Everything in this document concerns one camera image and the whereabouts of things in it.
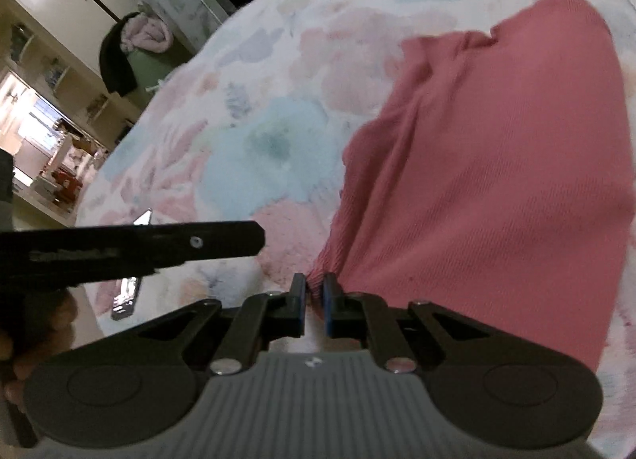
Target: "bed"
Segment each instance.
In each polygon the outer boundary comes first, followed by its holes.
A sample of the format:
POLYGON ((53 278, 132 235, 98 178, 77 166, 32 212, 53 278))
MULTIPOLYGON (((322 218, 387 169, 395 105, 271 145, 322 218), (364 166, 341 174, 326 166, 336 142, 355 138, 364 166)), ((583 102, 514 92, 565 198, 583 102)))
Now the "bed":
MULTIPOLYGON (((329 235, 343 181, 341 153, 390 93, 409 36, 489 31, 534 0, 255 0, 173 75, 107 160, 78 225, 254 219, 256 258, 187 263, 144 279, 134 314, 110 317, 116 282, 88 285, 105 334, 203 297, 227 306, 284 290, 329 235)), ((615 40, 630 123, 636 120, 636 0, 589 0, 615 40)), ((634 237, 598 375, 605 405, 591 436, 607 457, 636 447, 634 237)), ((325 345, 315 318, 289 351, 325 345)))

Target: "human hand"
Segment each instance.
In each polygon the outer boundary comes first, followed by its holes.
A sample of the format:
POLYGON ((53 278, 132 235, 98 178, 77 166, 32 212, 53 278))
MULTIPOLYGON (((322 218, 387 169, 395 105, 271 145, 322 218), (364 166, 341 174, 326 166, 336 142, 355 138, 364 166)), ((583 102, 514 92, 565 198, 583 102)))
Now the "human hand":
MULTIPOLYGON (((71 349, 75 337, 72 322, 78 315, 77 303, 67 292, 49 320, 51 332, 47 339, 35 347, 15 357, 13 360, 16 380, 4 385, 4 395, 11 403, 24 412, 23 393, 26 379, 40 363, 53 355, 71 349)), ((9 335, 0 330, 0 360, 14 357, 14 344, 9 335)))

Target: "gray gripper base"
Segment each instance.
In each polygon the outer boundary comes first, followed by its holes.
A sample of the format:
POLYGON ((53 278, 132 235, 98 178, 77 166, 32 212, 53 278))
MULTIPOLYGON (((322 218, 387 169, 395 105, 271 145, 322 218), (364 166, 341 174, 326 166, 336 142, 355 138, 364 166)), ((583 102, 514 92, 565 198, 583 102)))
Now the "gray gripper base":
POLYGON ((190 414, 156 438, 108 450, 45 439, 27 459, 600 459, 584 439, 516 451, 458 430, 421 381, 368 351, 262 353, 208 382, 190 414))

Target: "pink ribbed fabric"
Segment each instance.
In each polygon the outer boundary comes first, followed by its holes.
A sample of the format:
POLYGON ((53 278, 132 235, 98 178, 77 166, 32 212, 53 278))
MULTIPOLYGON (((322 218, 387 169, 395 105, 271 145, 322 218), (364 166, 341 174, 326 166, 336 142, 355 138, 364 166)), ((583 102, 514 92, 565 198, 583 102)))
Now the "pink ribbed fabric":
POLYGON ((313 271, 392 306, 427 299, 596 369, 634 215, 612 38, 584 0, 491 36, 405 41, 380 116, 344 153, 313 271))

